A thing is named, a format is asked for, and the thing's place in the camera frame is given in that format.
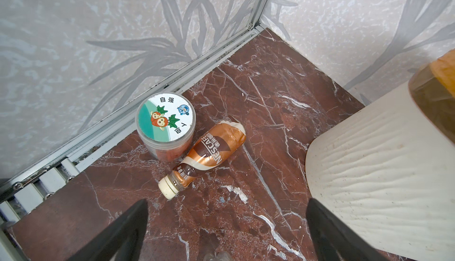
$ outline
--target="wall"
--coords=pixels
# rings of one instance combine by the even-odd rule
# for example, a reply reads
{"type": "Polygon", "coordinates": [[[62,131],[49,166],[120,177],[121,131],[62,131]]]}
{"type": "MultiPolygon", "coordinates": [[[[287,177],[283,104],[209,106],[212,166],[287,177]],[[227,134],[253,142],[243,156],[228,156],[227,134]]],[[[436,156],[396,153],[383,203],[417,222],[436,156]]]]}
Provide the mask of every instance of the wall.
{"type": "Polygon", "coordinates": [[[269,0],[261,21],[366,105],[455,48],[454,0],[269,0]]]}
{"type": "Polygon", "coordinates": [[[1,0],[0,179],[247,26],[255,0],[1,0]]]}

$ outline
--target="plastic bottle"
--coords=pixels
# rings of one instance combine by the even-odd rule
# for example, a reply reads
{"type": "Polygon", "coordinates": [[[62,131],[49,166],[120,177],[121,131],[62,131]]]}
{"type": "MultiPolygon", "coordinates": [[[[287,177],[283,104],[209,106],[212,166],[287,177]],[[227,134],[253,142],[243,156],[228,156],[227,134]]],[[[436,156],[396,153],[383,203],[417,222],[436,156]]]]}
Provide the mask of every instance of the plastic bottle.
{"type": "Polygon", "coordinates": [[[196,142],[185,159],[160,180],[158,187],[168,200],[172,199],[198,176],[225,161],[245,139],[241,123],[222,120],[196,142]]]}
{"type": "Polygon", "coordinates": [[[171,162],[190,147],[196,125],[193,105],[176,93],[157,93],[136,114],[139,137],[156,159],[171,162]]]}

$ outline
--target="marble floor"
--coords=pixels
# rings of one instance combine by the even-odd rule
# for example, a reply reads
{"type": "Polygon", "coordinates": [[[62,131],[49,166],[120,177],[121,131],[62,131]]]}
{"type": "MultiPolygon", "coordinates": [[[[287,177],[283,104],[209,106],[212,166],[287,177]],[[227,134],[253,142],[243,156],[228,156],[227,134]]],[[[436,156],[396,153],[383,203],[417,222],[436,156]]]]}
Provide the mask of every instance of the marble floor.
{"type": "Polygon", "coordinates": [[[149,207],[140,260],[223,250],[239,261],[316,260],[306,151],[363,105],[270,30],[184,96],[196,109],[195,139],[231,115],[246,128],[244,146],[167,201],[157,182],[176,163],[153,160],[132,133],[10,229],[31,260],[65,260],[139,199],[149,207]]]}

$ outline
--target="jar lid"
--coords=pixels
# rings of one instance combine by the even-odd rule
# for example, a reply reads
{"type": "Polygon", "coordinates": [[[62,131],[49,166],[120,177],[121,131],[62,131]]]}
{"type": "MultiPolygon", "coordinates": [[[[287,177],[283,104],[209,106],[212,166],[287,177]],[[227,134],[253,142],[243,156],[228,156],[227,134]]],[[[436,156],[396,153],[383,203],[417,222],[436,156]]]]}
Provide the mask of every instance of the jar lid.
{"type": "Polygon", "coordinates": [[[148,139],[167,143],[194,129],[194,116],[193,106],[185,97],[176,93],[158,93],[139,107],[137,125],[148,139]]]}

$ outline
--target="jar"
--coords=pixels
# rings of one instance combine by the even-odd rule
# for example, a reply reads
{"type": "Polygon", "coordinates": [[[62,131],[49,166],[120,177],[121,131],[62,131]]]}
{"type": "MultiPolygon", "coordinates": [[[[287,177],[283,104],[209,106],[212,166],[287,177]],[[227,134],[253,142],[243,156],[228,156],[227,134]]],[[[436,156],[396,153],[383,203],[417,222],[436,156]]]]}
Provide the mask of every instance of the jar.
{"type": "Polygon", "coordinates": [[[188,150],[195,125],[193,105],[177,93],[153,94],[136,113],[139,137],[153,157],[165,162],[179,159],[188,150]]]}

